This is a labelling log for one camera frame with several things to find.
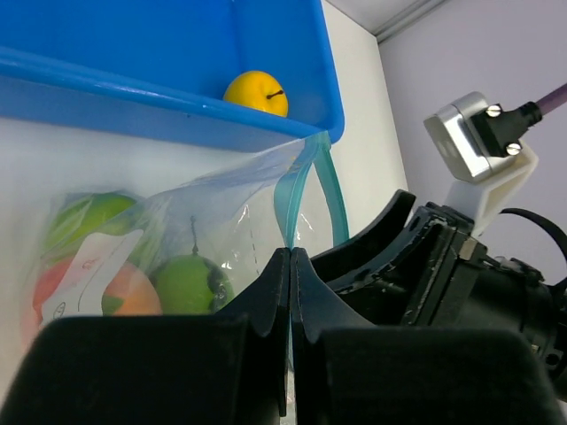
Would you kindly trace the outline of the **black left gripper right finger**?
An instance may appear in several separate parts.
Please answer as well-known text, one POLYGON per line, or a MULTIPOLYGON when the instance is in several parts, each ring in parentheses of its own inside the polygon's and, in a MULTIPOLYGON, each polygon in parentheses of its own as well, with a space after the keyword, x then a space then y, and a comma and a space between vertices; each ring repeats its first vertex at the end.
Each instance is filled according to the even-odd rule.
POLYGON ((300 424, 563 424, 547 374, 507 330, 376 326, 291 254, 300 424))

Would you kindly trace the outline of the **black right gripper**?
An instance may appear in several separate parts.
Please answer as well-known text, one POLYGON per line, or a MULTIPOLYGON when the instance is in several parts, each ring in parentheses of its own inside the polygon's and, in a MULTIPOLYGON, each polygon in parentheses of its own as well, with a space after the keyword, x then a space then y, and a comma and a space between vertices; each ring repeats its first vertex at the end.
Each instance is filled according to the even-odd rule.
POLYGON ((490 257, 452 208, 420 206, 406 226, 415 201, 398 189, 367 227, 312 257, 319 278, 377 325, 520 333, 564 394, 566 282, 547 285, 522 260, 490 257))

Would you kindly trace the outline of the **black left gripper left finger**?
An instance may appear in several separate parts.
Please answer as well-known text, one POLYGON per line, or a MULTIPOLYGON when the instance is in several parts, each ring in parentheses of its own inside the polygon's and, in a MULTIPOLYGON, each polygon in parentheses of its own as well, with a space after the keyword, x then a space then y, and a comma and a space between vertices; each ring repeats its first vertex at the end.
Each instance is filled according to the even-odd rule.
POLYGON ((4 424, 277 424, 287 409, 291 253, 213 315, 53 321, 24 357, 4 424))

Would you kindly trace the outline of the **orange fake peach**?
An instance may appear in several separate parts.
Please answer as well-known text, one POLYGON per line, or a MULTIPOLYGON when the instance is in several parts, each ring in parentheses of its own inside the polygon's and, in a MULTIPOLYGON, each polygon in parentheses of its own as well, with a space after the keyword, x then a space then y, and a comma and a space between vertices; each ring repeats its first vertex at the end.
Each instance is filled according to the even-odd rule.
MULTIPOLYGON (((43 303, 58 289, 74 258, 58 261, 45 271, 35 285, 32 306, 38 322, 43 303)), ((159 296, 148 277, 131 263, 125 263, 106 287, 101 301, 103 315, 160 315, 159 296)))

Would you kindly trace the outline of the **clear zip top bag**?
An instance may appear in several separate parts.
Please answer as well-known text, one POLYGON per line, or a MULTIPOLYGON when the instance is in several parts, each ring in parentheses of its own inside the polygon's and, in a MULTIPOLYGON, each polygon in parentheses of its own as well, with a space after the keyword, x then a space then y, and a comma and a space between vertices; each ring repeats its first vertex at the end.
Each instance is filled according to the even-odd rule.
POLYGON ((21 317, 25 356, 39 333, 60 319, 189 315, 163 311, 160 315, 103 315, 105 289, 127 262, 150 280, 151 273, 172 257, 197 254, 223 270, 235 298, 261 275, 276 250, 303 247, 318 253, 346 241, 346 209, 330 148, 329 136, 319 133, 150 197, 111 191, 131 196, 149 209, 163 228, 159 248, 144 265, 136 265, 129 257, 143 235, 141 229, 124 236, 86 236, 75 254, 64 257, 74 259, 61 285, 43 303, 43 319, 38 322, 32 306, 35 285, 45 271, 64 259, 52 262, 40 255, 47 230, 67 202, 96 192, 57 197, 26 275, 21 317))

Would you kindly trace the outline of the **green fake watermelon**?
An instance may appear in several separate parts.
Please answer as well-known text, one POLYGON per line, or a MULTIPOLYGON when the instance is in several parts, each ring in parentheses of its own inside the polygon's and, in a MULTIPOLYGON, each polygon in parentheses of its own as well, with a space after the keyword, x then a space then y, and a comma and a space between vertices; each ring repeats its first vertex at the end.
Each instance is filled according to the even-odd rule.
POLYGON ((77 252, 86 236, 102 233, 124 236, 141 229, 143 235, 129 259, 144 265, 159 248, 163 228, 142 203, 118 192, 88 193, 58 210, 43 241, 40 255, 55 262, 77 252))

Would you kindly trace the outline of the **yellow fake lemon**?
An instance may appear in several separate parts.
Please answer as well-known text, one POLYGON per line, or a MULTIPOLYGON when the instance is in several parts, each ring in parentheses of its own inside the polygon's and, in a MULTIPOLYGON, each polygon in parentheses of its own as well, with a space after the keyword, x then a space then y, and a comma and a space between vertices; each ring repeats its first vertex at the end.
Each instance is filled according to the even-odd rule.
POLYGON ((223 100, 284 118, 289 112, 284 88, 271 74, 262 71, 238 75, 225 90, 223 100))

